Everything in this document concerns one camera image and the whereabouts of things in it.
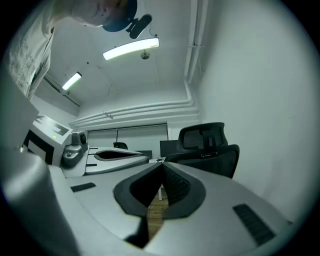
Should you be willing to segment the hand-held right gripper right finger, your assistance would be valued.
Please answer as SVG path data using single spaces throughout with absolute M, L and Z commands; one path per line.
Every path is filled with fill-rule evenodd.
M 259 247 L 253 235 L 260 219 L 268 232 L 263 241 L 275 238 L 289 227 L 286 218 L 270 203 L 240 183 L 225 176 L 177 163 L 164 167 L 199 180 L 205 188 L 202 204 L 189 216 L 168 219 L 145 246 L 156 256 L 237 256 Z

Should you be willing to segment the person in white coat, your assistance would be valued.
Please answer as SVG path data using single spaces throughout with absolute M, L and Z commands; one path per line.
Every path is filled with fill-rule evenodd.
M 5 53 L 6 67 L 20 91 L 31 99 L 50 68 L 53 0 L 44 0 L 26 18 Z

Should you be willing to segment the small ceiling light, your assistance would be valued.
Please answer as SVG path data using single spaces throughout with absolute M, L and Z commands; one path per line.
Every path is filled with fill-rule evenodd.
M 70 79 L 68 79 L 65 84 L 62 86 L 62 89 L 67 91 L 73 84 L 75 84 L 78 80 L 80 80 L 82 74 L 76 72 Z

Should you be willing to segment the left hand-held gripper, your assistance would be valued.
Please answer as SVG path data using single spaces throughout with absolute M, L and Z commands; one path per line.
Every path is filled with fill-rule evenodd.
M 40 156 L 46 164 L 61 168 L 67 178 L 116 172 L 149 163 L 149 158 L 138 151 L 89 147 L 85 131 L 73 131 L 45 115 L 36 117 L 23 148 Z M 93 155 L 121 158 L 99 160 Z

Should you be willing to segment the long ceiling light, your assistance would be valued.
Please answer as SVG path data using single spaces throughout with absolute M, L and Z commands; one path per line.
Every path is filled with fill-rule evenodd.
M 151 48 L 157 48 L 160 45 L 159 38 L 148 38 L 138 41 L 133 41 L 127 44 L 123 44 L 121 46 L 114 47 L 113 49 L 110 49 L 106 52 L 104 52 L 102 55 L 106 61 L 111 60 L 113 58 L 129 54 L 136 51 L 151 49 Z

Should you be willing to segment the black mesh office chair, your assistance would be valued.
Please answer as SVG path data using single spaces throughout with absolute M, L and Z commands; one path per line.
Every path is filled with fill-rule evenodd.
M 178 153 L 168 155 L 164 160 L 231 179 L 237 168 L 240 148 L 228 144 L 224 127 L 223 122 L 210 122 L 181 129 Z

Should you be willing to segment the black computer monitor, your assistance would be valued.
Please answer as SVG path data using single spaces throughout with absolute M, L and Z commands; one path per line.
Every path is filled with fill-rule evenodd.
M 180 152 L 178 150 L 178 140 L 161 140 L 159 145 L 161 158 L 166 158 Z

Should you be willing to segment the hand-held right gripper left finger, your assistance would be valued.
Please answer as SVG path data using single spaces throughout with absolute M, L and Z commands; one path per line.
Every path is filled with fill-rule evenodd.
M 161 163 L 68 178 L 59 167 L 51 165 L 49 170 L 53 184 L 66 185 L 82 207 L 113 235 L 139 248 L 149 242 L 148 207 L 161 187 Z

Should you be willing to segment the white window blind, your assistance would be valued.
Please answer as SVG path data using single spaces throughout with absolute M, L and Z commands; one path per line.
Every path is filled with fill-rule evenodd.
M 166 141 L 167 126 L 154 124 L 123 128 L 112 128 L 88 132 L 88 145 L 91 147 L 112 147 L 113 143 L 125 143 L 132 151 L 160 152 L 160 141 Z

